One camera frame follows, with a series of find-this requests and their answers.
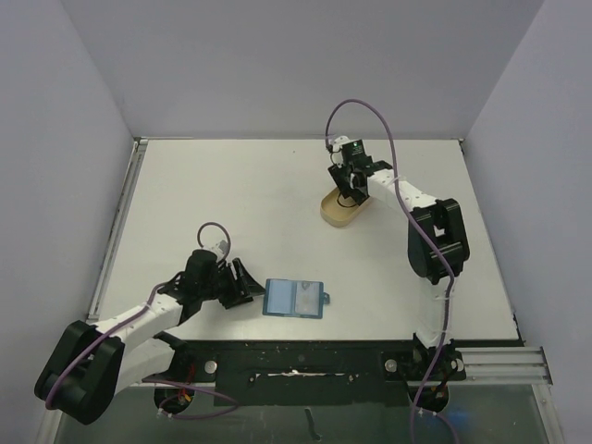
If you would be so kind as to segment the blue card holder wallet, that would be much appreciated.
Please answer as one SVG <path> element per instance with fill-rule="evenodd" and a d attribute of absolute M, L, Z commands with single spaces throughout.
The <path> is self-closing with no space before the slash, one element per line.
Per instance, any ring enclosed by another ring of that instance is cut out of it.
<path fill-rule="evenodd" d="M 269 278 L 262 314 L 276 317 L 322 319 L 330 295 L 320 281 Z"/>

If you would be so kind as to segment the white credit card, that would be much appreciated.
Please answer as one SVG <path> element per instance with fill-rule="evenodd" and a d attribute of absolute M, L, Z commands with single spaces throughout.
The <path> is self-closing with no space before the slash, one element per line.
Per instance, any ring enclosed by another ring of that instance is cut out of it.
<path fill-rule="evenodd" d="M 295 293 L 295 312 L 298 315 L 318 315 L 320 295 L 319 282 L 299 282 Z"/>

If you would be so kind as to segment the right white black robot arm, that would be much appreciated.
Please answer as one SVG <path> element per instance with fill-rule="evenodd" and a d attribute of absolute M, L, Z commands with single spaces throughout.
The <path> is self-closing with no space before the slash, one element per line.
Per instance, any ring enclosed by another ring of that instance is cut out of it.
<path fill-rule="evenodd" d="M 390 163 L 365 152 L 361 140 L 338 137 L 327 146 L 339 195 L 362 207 L 371 199 L 407 218 L 407 256 L 425 283 L 415 336 L 424 348 L 412 355 L 414 372 L 434 377 L 445 366 L 440 349 L 450 342 L 451 300 L 456 278 L 470 257 L 463 213 L 454 199 L 438 199 L 411 184 Z"/>

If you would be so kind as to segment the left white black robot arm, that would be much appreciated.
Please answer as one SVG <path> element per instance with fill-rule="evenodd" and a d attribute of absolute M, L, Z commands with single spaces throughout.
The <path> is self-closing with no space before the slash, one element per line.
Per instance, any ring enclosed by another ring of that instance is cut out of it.
<path fill-rule="evenodd" d="M 46 409 L 89 425 L 128 386 L 158 374 L 169 380 L 185 375 L 189 358 L 169 329 L 188 321 L 205 302 L 231 309 L 264 293 L 240 259 L 227 261 L 197 249 L 183 270 L 155 285 L 146 302 L 94 324 L 69 324 L 34 385 L 34 395 Z"/>

